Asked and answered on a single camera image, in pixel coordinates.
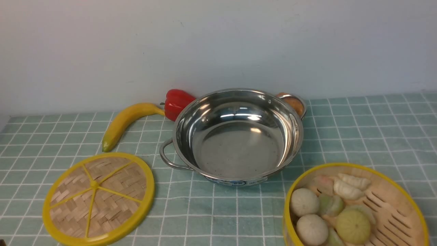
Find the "white wall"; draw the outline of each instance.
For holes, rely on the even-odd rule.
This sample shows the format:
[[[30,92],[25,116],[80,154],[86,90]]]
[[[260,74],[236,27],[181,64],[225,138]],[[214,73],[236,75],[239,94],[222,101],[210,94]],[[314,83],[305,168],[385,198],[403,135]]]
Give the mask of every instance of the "white wall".
[[[0,113],[437,89],[436,0],[0,0]]]

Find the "yellow plastic spokes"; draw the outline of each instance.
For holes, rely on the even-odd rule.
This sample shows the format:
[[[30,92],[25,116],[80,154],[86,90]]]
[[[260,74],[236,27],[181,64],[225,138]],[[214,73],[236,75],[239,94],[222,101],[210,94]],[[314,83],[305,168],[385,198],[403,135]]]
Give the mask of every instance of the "yellow plastic spokes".
[[[94,203],[94,197],[96,196],[97,189],[93,190],[93,196],[91,197],[91,206],[88,211],[88,218],[87,218],[87,230],[85,231],[85,237],[88,238],[88,232],[90,231],[90,222],[91,222],[91,211],[93,210],[93,203]]]
[[[68,200],[73,199],[73,198],[75,198],[75,197],[77,197],[77,196],[80,196],[80,195],[82,195],[83,193],[85,193],[85,192],[87,192],[87,191],[89,191],[89,190],[91,190],[91,189],[92,189],[92,188],[90,187],[90,188],[87,188],[87,189],[85,189],[85,190],[82,190],[82,191],[80,191],[80,192],[78,192],[78,193],[76,193],[76,194],[70,196],[69,198],[64,199],[64,200],[62,200],[62,201],[60,201],[60,202],[54,204],[53,206],[50,206],[49,209],[53,209],[54,207],[56,207],[56,206],[58,206],[58,205],[61,205],[61,204],[65,203],[65,202],[67,202]]]
[[[123,168],[127,167],[129,164],[133,163],[133,161],[129,162],[128,164],[125,164],[117,169],[115,169],[114,171],[110,172],[106,177],[104,177],[100,182],[99,185],[102,184],[105,180],[109,179],[112,175],[114,175],[116,172],[122,170]]]
[[[123,166],[121,166],[121,167],[115,169],[114,171],[110,172],[106,177],[104,177],[104,178],[103,178],[100,182],[98,182],[98,183],[97,183],[96,181],[93,180],[93,178],[91,177],[91,174],[88,172],[88,170],[87,170],[87,168],[85,167],[85,165],[82,165],[83,169],[85,170],[85,173],[87,174],[88,178],[90,179],[90,186],[91,186],[91,187],[88,188],[88,189],[86,189],[86,190],[83,191],[83,192],[80,192],[80,193],[78,193],[78,194],[75,194],[74,196],[77,196],[77,195],[83,194],[83,193],[85,193],[85,192],[87,192],[87,191],[89,191],[89,190],[93,190],[93,195],[92,195],[92,197],[91,197],[90,209],[89,209],[89,211],[88,211],[87,229],[86,229],[86,231],[85,231],[85,238],[88,238],[88,233],[89,233],[89,231],[90,231],[91,212],[92,212],[92,210],[93,210],[93,203],[94,203],[94,198],[96,197],[97,189],[104,190],[104,191],[107,191],[107,192],[110,192],[110,193],[113,193],[113,194],[119,195],[119,196],[121,196],[121,197],[124,197],[124,198],[130,199],[130,200],[132,200],[132,201],[135,201],[135,202],[141,203],[141,201],[138,200],[138,199],[135,199],[135,198],[133,198],[133,197],[130,197],[130,196],[124,195],[124,194],[122,194],[122,193],[119,193],[119,192],[116,192],[116,191],[113,191],[113,190],[110,190],[110,189],[107,189],[107,188],[104,188],[104,187],[101,187],[101,186],[100,186],[100,185],[101,185],[105,180],[109,179],[109,178],[110,178],[111,176],[113,176],[115,173],[117,173],[118,171],[120,171],[120,170],[122,170],[123,168],[127,167],[127,166],[128,166],[129,164],[131,164],[131,163],[133,163],[133,161],[130,161],[130,162],[128,162],[127,164],[124,164]]]
[[[82,168],[85,170],[85,173],[87,174],[88,179],[90,180],[90,183],[91,183],[91,181],[93,181],[93,178],[91,177],[91,174],[88,171],[88,169],[85,167],[85,164],[82,164]]]
[[[116,194],[116,195],[119,195],[119,196],[121,196],[121,197],[124,197],[124,198],[130,199],[130,200],[132,200],[132,201],[136,201],[136,202],[138,202],[138,203],[141,203],[141,200],[138,200],[138,199],[133,198],[133,197],[130,197],[130,196],[126,196],[126,195],[124,195],[124,194],[122,194],[122,193],[120,193],[120,192],[113,191],[113,190],[110,190],[110,189],[106,189],[106,188],[103,188],[103,187],[101,187],[101,186],[99,186],[99,189],[100,189],[100,190],[107,191],[107,192],[110,192],[110,193],[113,193],[113,194]]]

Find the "fake fruit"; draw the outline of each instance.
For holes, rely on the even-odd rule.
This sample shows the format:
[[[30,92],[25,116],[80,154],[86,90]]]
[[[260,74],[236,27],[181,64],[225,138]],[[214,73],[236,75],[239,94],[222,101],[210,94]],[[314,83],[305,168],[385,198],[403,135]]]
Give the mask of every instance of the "fake fruit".
[[[165,99],[165,117],[175,121],[181,111],[196,98],[185,91],[171,89],[166,94]]]
[[[277,94],[277,97],[281,97],[287,95],[287,93],[281,92],[279,94]],[[304,106],[302,104],[302,102],[294,97],[285,97],[282,100],[284,100],[286,103],[288,103],[295,111],[296,113],[299,115],[299,117],[303,116],[303,111],[304,111]]]
[[[365,190],[371,184],[371,181],[366,178],[359,178],[352,175],[347,175],[344,173],[339,173],[338,176],[343,182],[352,185],[360,190]]]
[[[103,136],[102,151],[111,151],[132,122],[153,114],[164,115],[164,111],[152,103],[137,103],[122,110],[111,122]]]
[[[309,189],[297,189],[291,194],[290,207],[291,211],[299,217],[315,214],[319,210],[319,199]]]
[[[364,196],[364,192],[339,178],[334,179],[334,192],[346,200],[357,200]]]
[[[370,238],[370,222],[360,211],[350,209],[341,212],[336,220],[338,236],[345,242],[364,244]]]
[[[350,210],[350,209],[355,209],[357,211],[360,211],[367,217],[367,219],[369,219],[370,224],[372,225],[376,224],[375,216],[373,216],[372,210],[369,207],[365,205],[357,204],[357,205],[347,206],[344,210]]]
[[[334,182],[326,175],[318,175],[312,179],[314,185],[321,193],[332,196]]]
[[[323,244],[328,238],[328,226],[326,222],[315,214],[302,216],[296,225],[299,239],[309,246]]]
[[[326,241],[326,246],[344,246],[343,241],[332,227],[329,227],[328,230],[328,240]]]
[[[326,194],[320,194],[319,201],[320,201],[320,207],[318,212],[319,215],[326,214],[335,217],[344,208],[343,200],[337,195],[331,197]]]

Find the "red bell pepper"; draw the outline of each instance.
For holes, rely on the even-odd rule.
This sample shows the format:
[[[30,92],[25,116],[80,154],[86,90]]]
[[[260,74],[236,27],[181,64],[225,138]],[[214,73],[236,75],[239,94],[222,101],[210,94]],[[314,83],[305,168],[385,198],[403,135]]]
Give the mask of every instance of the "red bell pepper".
[[[165,116],[175,121],[182,110],[196,98],[182,90],[171,89],[167,92],[164,113]]]

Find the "checkered tablecloth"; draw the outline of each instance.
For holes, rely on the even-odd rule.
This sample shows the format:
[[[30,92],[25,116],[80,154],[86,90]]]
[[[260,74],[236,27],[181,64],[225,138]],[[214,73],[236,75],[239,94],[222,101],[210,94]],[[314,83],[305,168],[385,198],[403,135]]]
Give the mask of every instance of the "checkered tablecloth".
[[[293,162],[247,188],[215,185],[160,159],[173,122],[148,116],[133,123],[115,151],[141,157],[153,170],[156,198],[145,221],[119,246],[283,246],[282,211],[300,174],[327,162],[352,162],[397,181],[422,209],[437,246],[437,94],[410,93],[307,102],[304,142]],[[0,133],[0,239],[9,246],[55,246],[42,225],[51,184],[72,164],[100,153],[116,112],[11,118]],[[166,152],[182,163],[169,146]]]

